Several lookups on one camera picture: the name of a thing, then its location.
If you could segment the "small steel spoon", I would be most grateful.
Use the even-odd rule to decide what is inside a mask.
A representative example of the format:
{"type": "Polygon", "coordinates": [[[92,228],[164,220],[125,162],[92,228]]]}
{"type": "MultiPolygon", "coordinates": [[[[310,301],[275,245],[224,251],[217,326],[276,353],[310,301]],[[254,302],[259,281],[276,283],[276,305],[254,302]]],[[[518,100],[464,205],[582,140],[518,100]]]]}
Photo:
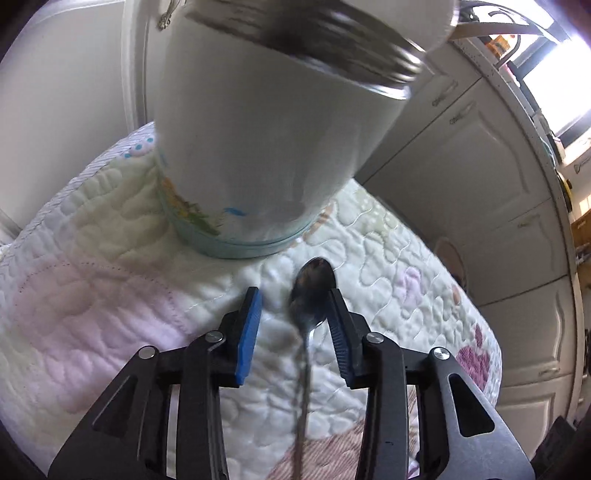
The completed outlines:
{"type": "Polygon", "coordinates": [[[328,260],[315,257],[298,271],[290,292],[290,319],[301,334],[303,370],[301,370],[301,410],[295,430],[293,470],[291,478],[303,478],[305,431],[308,425],[308,404],[311,397],[311,339],[315,329],[327,319],[329,291],[335,288],[335,274],[328,260]]]}

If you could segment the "woven waste basket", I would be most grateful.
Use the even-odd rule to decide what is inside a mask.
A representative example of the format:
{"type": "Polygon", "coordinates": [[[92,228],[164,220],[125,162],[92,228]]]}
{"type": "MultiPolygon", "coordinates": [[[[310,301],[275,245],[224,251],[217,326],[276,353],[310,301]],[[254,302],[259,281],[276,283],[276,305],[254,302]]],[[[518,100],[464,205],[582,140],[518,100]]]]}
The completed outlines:
{"type": "Polygon", "coordinates": [[[468,286],[467,270],[454,244],[449,239],[441,237],[435,243],[434,253],[456,282],[466,290],[468,286]]]}

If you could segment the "quilted patchwork table cover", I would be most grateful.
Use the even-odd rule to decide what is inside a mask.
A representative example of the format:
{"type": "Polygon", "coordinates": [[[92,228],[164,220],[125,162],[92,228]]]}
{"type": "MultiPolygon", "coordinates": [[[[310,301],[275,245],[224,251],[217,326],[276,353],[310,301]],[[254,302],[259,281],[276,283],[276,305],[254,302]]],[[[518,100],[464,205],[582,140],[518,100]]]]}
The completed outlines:
{"type": "Polygon", "coordinates": [[[245,385],[221,391],[233,479],[287,479],[301,338],[287,301],[297,271],[328,259],[342,296],[405,348],[448,348],[496,402],[502,353],[437,256],[356,182],[280,253],[221,260],[182,243],[157,191],[153,129],[120,140],[59,192],[1,255],[1,420],[47,471],[62,444],[142,346],[187,345],[247,288],[263,314],[245,385]]]}

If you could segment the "white thermos food jar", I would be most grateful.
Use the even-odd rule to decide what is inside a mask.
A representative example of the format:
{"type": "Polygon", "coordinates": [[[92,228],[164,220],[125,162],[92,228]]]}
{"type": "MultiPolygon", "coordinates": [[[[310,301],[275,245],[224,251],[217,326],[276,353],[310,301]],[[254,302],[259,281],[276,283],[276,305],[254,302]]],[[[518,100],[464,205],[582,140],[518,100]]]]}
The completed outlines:
{"type": "Polygon", "coordinates": [[[455,1],[188,1],[156,102],[158,189],[192,248],[266,256],[304,233],[411,98],[455,1]]]}

